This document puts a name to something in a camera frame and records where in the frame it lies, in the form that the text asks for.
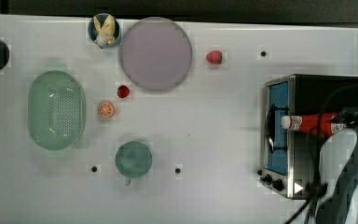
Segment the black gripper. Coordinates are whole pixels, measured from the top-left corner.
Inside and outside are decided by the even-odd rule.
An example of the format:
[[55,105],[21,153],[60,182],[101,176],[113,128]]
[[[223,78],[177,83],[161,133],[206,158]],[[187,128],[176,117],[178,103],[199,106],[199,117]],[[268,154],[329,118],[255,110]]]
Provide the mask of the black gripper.
[[358,107],[344,107],[332,118],[333,123],[358,125]]

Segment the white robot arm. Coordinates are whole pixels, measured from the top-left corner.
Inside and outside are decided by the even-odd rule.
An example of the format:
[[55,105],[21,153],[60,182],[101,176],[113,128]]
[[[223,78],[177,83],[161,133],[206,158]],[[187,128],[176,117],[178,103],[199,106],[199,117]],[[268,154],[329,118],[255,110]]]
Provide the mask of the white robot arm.
[[337,121],[354,128],[357,136],[356,145],[340,172],[332,196],[318,207],[316,224],[344,224],[358,186],[358,111],[343,110],[338,114]]

